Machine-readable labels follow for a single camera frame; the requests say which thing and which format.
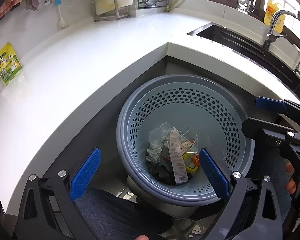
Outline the clear plastic bag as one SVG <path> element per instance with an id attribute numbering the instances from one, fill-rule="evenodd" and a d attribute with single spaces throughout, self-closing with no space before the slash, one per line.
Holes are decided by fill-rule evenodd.
<path id="1" fill-rule="evenodd" d="M 162 148 L 171 129 L 172 126 L 168 122 L 164 122 L 159 127 L 152 130 L 148 136 L 149 148 L 152 150 Z"/>

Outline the white tissue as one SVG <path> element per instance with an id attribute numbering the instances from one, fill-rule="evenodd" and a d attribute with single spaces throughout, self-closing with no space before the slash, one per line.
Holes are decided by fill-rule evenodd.
<path id="1" fill-rule="evenodd" d="M 146 150 L 146 161 L 158 164 L 161 161 L 162 148 L 149 148 Z"/>

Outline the clear plastic bottle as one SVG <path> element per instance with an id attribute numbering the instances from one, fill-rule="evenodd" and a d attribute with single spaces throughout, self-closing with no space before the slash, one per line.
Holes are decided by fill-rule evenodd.
<path id="1" fill-rule="evenodd" d="M 192 139 L 190 138 L 190 126 L 186 126 L 179 130 L 179 145 L 181 153 L 197 153 L 199 151 L 199 139 L 198 135 L 195 135 Z"/>

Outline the orange plastic wrapper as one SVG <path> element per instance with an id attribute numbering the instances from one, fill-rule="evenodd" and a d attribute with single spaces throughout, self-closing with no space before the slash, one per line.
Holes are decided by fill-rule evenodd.
<path id="1" fill-rule="evenodd" d="M 196 156 L 192 157 L 191 159 L 192 159 L 192 162 L 194 163 L 194 165 L 196 165 L 196 166 L 200 165 L 200 163 L 199 163 L 199 155 L 196 155 Z"/>

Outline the steel kitchen sink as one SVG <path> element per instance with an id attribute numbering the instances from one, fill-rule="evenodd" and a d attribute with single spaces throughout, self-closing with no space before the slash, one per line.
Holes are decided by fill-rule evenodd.
<path id="1" fill-rule="evenodd" d="M 274 54 L 266 51 L 260 44 L 252 41 L 233 30 L 209 23 L 188 33 L 215 41 L 253 60 L 288 86 L 297 86 L 300 78 L 292 69 Z"/>

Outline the grey perforated trash bin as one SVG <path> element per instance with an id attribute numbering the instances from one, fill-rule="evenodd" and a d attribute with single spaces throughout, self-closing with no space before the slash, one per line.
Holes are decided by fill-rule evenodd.
<path id="1" fill-rule="evenodd" d="M 168 137 L 180 135 L 185 158 L 206 149 L 215 161 L 247 174 L 254 141 L 242 133 L 247 113 L 221 85 L 194 75 L 165 75 L 137 88 L 121 109 L 117 148 L 130 178 L 147 194 L 177 206 L 217 201 L 204 171 L 174 173 Z"/>

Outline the clear glass mug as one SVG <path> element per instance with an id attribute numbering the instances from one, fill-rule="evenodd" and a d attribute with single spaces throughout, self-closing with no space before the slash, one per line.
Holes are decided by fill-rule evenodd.
<path id="1" fill-rule="evenodd" d="M 244 14 L 249 14 L 254 12 L 255 7 L 249 0 L 237 0 L 237 10 Z"/>

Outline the yellow seasoning pouch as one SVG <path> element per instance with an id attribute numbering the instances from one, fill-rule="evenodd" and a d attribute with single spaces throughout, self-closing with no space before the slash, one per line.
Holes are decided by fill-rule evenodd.
<path id="1" fill-rule="evenodd" d="M 13 46 L 7 42 L 0 50 L 0 78 L 7 85 L 22 69 Z"/>

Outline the metal cutting board rack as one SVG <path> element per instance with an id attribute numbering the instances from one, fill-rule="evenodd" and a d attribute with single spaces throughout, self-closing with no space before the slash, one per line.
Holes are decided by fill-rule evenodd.
<path id="1" fill-rule="evenodd" d="M 97 2 L 101 0 L 91 0 L 91 9 L 93 13 L 94 22 L 100 21 L 119 21 L 124 18 L 129 18 L 129 8 L 119 7 L 118 0 L 112 0 L 111 2 L 106 2 L 105 5 L 101 7 L 101 13 L 97 13 Z"/>

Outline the blue white bottle brush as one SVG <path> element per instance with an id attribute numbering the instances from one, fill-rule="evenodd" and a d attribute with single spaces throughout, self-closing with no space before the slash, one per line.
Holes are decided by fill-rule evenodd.
<path id="1" fill-rule="evenodd" d="M 61 12 L 61 0 L 55 0 L 55 5 L 57 7 L 57 16 L 58 16 L 57 25 L 59 28 L 65 28 L 66 22 L 62 16 L 62 12 Z"/>

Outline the purple grey hanging cloth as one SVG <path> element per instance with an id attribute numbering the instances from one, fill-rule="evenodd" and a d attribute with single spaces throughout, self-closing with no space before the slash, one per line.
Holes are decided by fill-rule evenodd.
<path id="1" fill-rule="evenodd" d="M 39 7 L 39 1 L 38 0 L 26 0 L 25 9 L 26 10 L 32 10 L 32 11 L 38 11 Z"/>

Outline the pink striped cloth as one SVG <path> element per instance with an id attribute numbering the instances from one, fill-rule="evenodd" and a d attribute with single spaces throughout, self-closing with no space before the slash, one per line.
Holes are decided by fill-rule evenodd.
<path id="1" fill-rule="evenodd" d="M 5 0 L 0 7 L 0 20 L 16 5 L 19 5 L 22 0 Z"/>

